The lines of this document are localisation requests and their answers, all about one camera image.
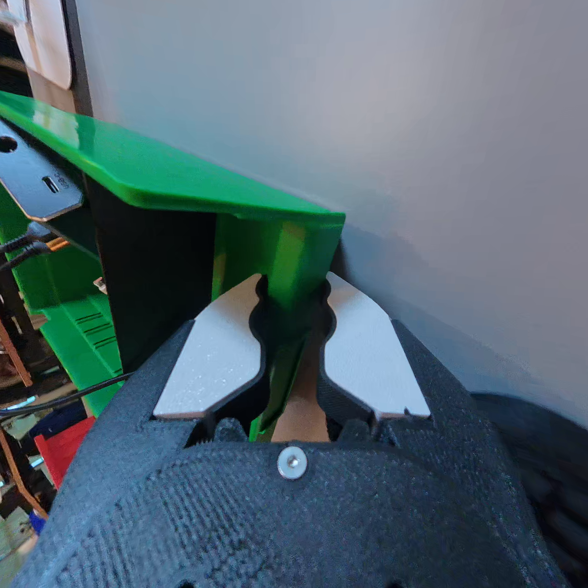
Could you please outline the black green-bin divider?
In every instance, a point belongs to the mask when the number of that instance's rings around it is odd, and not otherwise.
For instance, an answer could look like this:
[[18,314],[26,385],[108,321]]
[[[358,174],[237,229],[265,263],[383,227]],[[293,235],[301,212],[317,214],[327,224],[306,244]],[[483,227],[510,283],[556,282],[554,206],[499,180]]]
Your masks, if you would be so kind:
[[211,302],[217,215],[138,208],[89,177],[86,190],[128,373]]

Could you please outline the white document stand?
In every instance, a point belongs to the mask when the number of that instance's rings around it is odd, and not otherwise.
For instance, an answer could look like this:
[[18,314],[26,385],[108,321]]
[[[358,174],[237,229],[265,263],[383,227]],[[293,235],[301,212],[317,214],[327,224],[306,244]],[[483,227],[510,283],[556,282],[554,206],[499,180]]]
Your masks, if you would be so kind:
[[72,84],[72,64],[61,1],[7,1],[8,16],[29,70],[63,90]]

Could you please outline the green plastic bin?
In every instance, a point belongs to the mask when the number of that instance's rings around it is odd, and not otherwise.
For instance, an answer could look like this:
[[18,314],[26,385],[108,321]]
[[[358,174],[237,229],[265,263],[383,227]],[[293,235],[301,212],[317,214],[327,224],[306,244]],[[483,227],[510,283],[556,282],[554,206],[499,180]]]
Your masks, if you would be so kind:
[[[262,301],[253,315],[254,332],[266,353],[263,379],[247,397],[249,403],[235,401],[229,404],[231,412],[221,412],[222,417],[238,418],[249,439],[256,440],[277,419],[292,388],[312,329],[312,307],[325,290],[345,215],[114,123],[32,98],[1,92],[1,119],[75,166],[85,195],[78,210],[38,222],[24,215],[1,184],[1,228],[37,222],[102,268],[87,177],[138,208],[217,215],[211,302],[253,274],[264,276],[259,284]],[[94,284],[109,301],[103,269]]]

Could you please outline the black wrist rest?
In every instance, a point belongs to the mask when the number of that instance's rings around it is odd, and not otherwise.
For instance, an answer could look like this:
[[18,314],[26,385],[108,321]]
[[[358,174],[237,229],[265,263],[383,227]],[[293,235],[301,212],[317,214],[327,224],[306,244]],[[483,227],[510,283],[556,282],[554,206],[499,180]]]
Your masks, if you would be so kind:
[[530,401],[472,393],[510,452],[545,542],[572,587],[587,587],[587,430]]

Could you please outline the red plastic bin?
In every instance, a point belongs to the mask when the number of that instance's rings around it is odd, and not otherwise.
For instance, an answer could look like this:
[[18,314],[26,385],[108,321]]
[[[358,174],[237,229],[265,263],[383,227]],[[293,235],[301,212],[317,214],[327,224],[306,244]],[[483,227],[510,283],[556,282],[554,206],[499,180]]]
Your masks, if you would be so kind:
[[60,489],[77,450],[95,421],[96,417],[87,417],[48,439],[44,435],[34,437],[34,443],[57,490]]

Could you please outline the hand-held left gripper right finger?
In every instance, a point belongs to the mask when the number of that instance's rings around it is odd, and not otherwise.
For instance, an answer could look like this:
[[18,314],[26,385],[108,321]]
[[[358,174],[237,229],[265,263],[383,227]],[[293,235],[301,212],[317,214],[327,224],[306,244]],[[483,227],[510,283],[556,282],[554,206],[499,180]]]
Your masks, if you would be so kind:
[[335,422],[415,417],[431,410],[389,315],[333,272],[326,275],[329,329],[319,351],[317,398]]

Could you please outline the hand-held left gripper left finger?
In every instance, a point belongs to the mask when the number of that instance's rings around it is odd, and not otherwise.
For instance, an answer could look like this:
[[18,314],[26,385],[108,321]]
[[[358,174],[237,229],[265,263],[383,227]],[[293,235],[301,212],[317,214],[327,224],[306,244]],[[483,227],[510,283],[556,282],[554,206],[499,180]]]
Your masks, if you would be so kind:
[[195,317],[153,410],[156,419],[219,420],[230,403],[249,403],[266,369],[264,345],[251,325],[263,278],[253,274]]

